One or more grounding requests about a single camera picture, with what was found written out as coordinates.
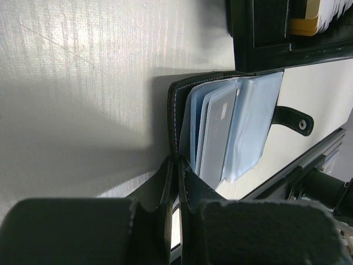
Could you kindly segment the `black leather card holder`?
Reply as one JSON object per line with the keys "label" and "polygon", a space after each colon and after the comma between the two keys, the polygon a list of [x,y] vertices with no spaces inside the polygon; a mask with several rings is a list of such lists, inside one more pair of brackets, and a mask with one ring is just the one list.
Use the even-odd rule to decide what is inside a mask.
{"label": "black leather card holder", "polygon": [[217,188],[258,164],[272,125],[309,136],[314,119],[277,103],[283,75],[210,72],[173,82],[167,98],[172,154]]}

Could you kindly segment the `black plastic card tray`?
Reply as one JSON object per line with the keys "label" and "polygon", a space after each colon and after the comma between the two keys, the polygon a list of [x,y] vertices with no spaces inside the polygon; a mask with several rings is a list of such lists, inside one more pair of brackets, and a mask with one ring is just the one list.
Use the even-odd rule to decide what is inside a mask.
{"label": "black plastic card tray", "polygon": [[352,9],[323,33],[290,34],[291,1],[226,1],[235,68],[253,73],[352,58]]}

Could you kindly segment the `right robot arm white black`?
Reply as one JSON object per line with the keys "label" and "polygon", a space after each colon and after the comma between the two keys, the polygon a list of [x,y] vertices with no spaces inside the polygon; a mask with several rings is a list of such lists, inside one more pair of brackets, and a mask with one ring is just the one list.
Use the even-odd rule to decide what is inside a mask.
{"label": "right robot arm white black", "polygon": [[325,155],[305,167],[297,166],[287,177],[285,198],[308,198],[323,204],[337,220],[352,226],[352,181],[344,182],[320,168]]}

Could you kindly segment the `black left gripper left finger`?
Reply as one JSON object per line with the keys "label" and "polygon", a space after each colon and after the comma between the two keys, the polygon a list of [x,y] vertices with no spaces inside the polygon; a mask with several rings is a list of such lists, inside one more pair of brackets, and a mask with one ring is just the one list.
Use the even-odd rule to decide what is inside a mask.
{"label": "black left gripper left finger", "polygon": [[124,198],[31,198],[1,225],[2,264],[169,264],[174,162]]}

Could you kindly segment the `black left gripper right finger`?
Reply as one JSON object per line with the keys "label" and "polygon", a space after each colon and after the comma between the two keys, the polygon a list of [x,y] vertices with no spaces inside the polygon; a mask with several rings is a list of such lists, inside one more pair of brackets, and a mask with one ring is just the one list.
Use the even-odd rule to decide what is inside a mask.
{"label": "black left gripper right finger", "polygon": [[178,159],[182,264],[347,264],[317,203],[227,200]]}

